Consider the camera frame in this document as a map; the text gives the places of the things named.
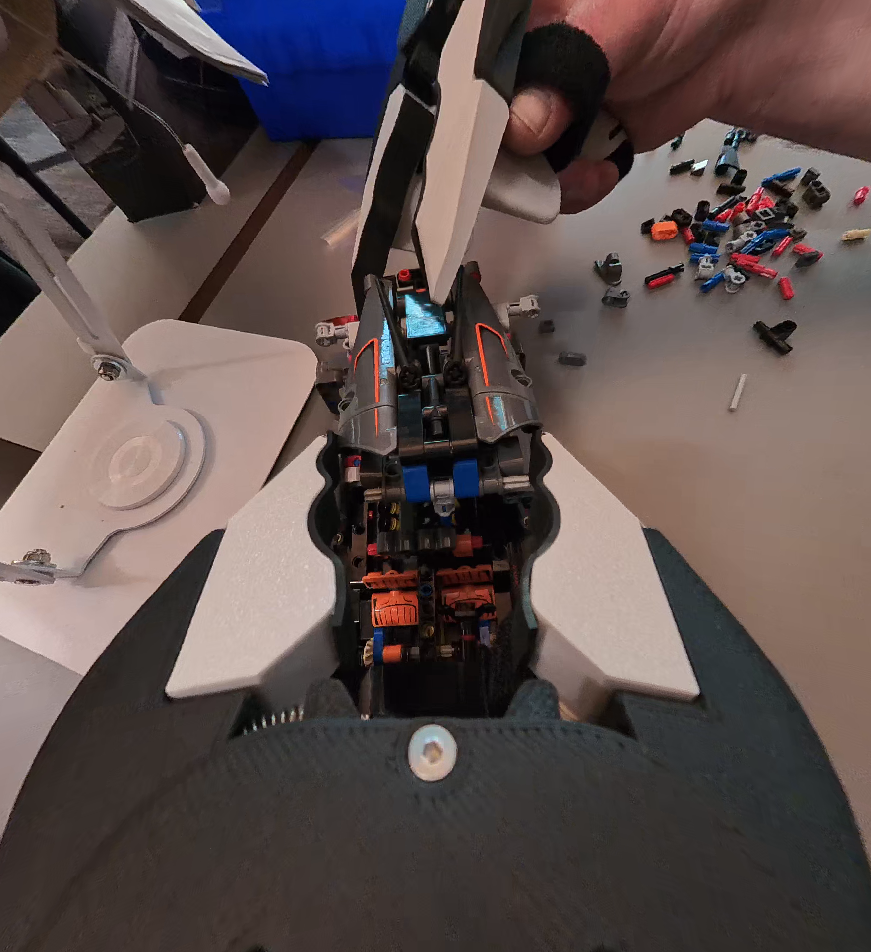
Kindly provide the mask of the blue storage bin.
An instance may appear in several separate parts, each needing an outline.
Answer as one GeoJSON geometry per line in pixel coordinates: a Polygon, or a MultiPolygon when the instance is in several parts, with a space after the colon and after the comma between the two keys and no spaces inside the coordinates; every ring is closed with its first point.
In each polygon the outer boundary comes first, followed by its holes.
{"type": "Polygon", "coordinates": [[[200,1],[209,27],[268,77],[243,80],[269,138],[371,138],[403,1],[200,1]]]}

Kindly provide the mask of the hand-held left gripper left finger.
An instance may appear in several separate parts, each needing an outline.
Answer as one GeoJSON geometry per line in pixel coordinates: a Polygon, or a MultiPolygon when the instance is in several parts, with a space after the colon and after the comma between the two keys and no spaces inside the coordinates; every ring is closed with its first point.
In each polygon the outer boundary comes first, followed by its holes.
{"type": "Polygon", "coordinates": [[[248,689],[280,710],[334,673],[347,605],[333,549],[340,480],[329,433],[229,519],[166,684],[170,698],[248,689]]]}

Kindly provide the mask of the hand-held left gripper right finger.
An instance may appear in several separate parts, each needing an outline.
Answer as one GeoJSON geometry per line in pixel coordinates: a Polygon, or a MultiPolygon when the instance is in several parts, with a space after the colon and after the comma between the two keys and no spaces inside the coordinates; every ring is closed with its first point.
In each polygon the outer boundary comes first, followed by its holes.
{"type": "Polygon", "coordinates": [[[576,720],[595,720],[619,691],[694,701],[699,685],[644,526],[553,435],[541,440],[558,525],[530,577],[533,672],[576,720]]]}

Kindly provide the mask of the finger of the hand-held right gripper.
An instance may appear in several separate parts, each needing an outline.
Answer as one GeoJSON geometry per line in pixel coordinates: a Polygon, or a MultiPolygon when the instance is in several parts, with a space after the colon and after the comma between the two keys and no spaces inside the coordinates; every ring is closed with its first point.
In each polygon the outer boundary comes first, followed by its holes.
{"type": "Polygon", "coordinates": [[[424,267],[416,217],[436,126],[439,57],[434,45],[406,45],[396,59],[360,205],[351,268],[356,298],[366,296],[367,276],[386,274],[394,247],[407,244],[424,267]]]}
{"type": "Polygon", "coordinates": [[[461,2],[439,56],[435,126],[415,213],[430,297],[453,288],[509,120],[513,66],[497,71],[513,2],[461,2]]]}

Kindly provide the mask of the pile of loose lego pieces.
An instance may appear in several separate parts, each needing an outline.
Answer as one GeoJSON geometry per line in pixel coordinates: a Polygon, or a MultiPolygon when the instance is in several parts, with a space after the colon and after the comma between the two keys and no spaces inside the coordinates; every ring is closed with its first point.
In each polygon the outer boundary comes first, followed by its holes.
{"type": "Polygon", "coordinates": [[[732,129],[718,159],[671,156],[671,162],[621,181],[617,224],[602,236],[606,254],[593,264],[603,288],[597,301],[622,311],[638,295],[664,301],[664,289],[692,288],[700,299],[744,288],[770,289],[782,320],[793,320],[796,281],[832,249],[868,244],[871,228],[853,218],[841,235],[823,237],[816,217],[833,208],[819,170],[791,169],[761,178],[742,166],[742,149],[756,136],[732,129]]]}

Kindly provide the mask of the small black grey lego subassembly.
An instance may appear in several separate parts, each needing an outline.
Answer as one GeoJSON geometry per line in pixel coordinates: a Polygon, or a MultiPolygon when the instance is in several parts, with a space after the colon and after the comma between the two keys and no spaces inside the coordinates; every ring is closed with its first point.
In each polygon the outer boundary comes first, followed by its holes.
{"type": "Polygon", "coordinates": [[[491,303],[480,280],[465,265],[439,304],[421,268],[369,277],[358,323],[315,325],[315,344],[345,358],[320,365],[317,389],[355,499],[428,506],[443,522],[477,499],[530,506],[541,422],[512,323],[537,319],[540,303],[491,303]]]}

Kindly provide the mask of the person's right hand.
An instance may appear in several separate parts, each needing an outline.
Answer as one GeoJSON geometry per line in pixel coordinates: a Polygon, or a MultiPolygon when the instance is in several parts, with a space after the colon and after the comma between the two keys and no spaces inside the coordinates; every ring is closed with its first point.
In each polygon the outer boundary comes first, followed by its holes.
{"type": "Polygon", "coordinates": [[[553,24],[602,49],[635,152],[710,119],[871,163],[871,1],[535,3],[553,24]]]}

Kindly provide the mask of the black box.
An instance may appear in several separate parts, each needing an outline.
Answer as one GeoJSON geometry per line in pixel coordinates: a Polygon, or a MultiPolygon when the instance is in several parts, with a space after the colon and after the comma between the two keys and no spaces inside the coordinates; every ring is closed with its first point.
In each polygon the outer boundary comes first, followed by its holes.
{"type": "Polygon", "coordinates": [[[80,124],[57,135],[132,222],[208,193],[183,154],[220,175],[257,128],[239,80],[147,26],[119,2],[56,2],[63,56],[48,91],[80,124]]]}

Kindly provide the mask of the lego instruction booklet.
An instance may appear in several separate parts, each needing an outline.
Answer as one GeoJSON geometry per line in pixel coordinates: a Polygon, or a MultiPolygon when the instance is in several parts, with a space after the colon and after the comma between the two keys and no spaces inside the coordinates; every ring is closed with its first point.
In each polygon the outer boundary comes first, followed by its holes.
{"type": "Polygon", "coordinates": [[[170,43],[228,74],[267,86],[267,73],[213,30],[185,1],[118,1],[132,18],[170,43]]]}

